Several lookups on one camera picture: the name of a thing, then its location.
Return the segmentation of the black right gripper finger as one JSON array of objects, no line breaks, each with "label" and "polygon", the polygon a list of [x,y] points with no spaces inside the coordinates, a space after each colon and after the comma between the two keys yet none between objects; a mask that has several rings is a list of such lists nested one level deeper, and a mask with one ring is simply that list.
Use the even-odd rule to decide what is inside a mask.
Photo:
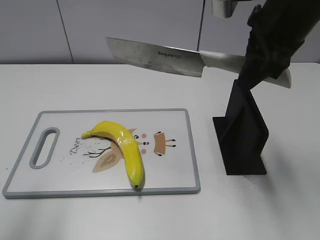
[{"label": "black right gripper finger", "polygon": [[248,45],[237,84],[242,90],[249,91],[264,80],[275,80],[272,72],[271,50],[263,44]]}]

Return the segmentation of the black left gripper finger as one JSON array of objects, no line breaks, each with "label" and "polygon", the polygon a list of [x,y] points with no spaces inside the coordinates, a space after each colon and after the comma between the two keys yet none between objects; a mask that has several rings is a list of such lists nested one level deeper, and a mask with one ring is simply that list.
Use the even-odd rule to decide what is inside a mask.
[{"label": "black left gripper finger", "polygon": [[265,77],[263,81],[268,83],[291,83],[292,77],[289,66],[295,51],[292,48],[264,50],[263,64],[260,68]]}]

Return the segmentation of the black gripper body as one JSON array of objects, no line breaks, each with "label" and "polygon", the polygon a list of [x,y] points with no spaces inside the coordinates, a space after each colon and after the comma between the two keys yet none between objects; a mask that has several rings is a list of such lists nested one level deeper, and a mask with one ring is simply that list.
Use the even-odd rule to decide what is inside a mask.
[{"label": "black gripper body", "polygon": [[320,20],[318,0],[267,0],[247,24],[269,49],[297,51]]}]

